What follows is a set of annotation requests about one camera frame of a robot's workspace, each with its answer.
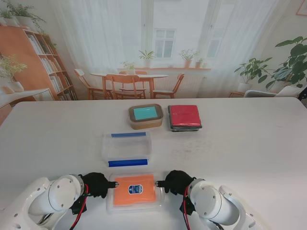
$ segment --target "clear plastic container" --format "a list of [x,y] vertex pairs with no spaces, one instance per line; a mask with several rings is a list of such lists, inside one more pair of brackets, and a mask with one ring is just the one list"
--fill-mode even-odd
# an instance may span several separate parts
[[148,131],[104,134],[102,159],[109,167],[147,165],[151,149]]
[[164,189],[155,186],[162,179],[157,173],[112,174],[109,181],[119,182],[109,189],[106,209],[109,214],[158,210],[165,199]]
[[133,129],[159,127],[163,121],[163,110],[158,104],[143,104],[129,108],[130,125]]

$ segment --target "windowsill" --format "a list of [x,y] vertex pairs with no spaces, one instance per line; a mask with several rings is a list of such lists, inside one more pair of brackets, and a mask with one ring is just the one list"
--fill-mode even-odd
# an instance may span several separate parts
[[165,68],[135,68],[136,70],[198,70],[198,71],[204,71],[204,70],[211,70],[209,68],[178,68],[178,67],[165,67]]

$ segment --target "brown container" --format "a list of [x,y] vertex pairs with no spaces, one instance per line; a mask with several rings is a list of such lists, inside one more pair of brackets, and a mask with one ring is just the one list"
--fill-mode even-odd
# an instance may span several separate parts
[[[146,107],[155,107],[157,112],[157,117],[136,120],[134,115],[134,109],[136,108],[146,108]],[[129,116],[130,116],[130,125],[133,129],[144,129],[144,128],[153,128],[159,127],[163,121],[163,110],[162,107],[158,104],[143,104],[138,106],[133,106],[129,108]]]

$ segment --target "wooden table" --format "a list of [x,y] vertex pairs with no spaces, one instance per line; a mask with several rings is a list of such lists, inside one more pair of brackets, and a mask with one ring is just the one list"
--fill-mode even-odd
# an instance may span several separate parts
[[[108,168],[101,158],[102,135],[133,131],[128,108],[152,103],[161,105],[164,119],[160,127],[150,128],[149,165]],[[171,132],[167,106],[172,104],[197,105],[203,129]],[[142,170],[165,176],[177,169],[216,187],[229,186],[272,230],[303,230],[306,136],[307,109],[296,98],[19,103],[0,127],[0,219],[1,208],[39,177],[101,172],[109,178]],[[106,199],[89,197],[75,230],[184,230],[181,202],[182,196],[168,193],[160,211],[109,215]],[[68,210],[55,230],[69,229],[75,219]],[[189,221],[192,230],[207,229],[195,213]]]
[[[99,76],[102,77],[102,87],[104,90],[104,98],[106,98],[106,73],[91,73],[93,76]],[[143,75],[143,74],[137,74],[140,77],[140,81],[147,81],[149,82],[149,92],[150,92],[150,98],[154,98],[154,79],[155,78],[166,78],[168,75],[161,75],[161,74],[148,74],[148,75]]]

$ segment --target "orange sponge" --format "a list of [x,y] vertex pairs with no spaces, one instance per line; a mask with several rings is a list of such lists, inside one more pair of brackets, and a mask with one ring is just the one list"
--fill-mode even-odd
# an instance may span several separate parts
[[113,204],[115,206],[156,201],[153,174],[117,177],[115,181],[119,183],[119,186],[114,189]]

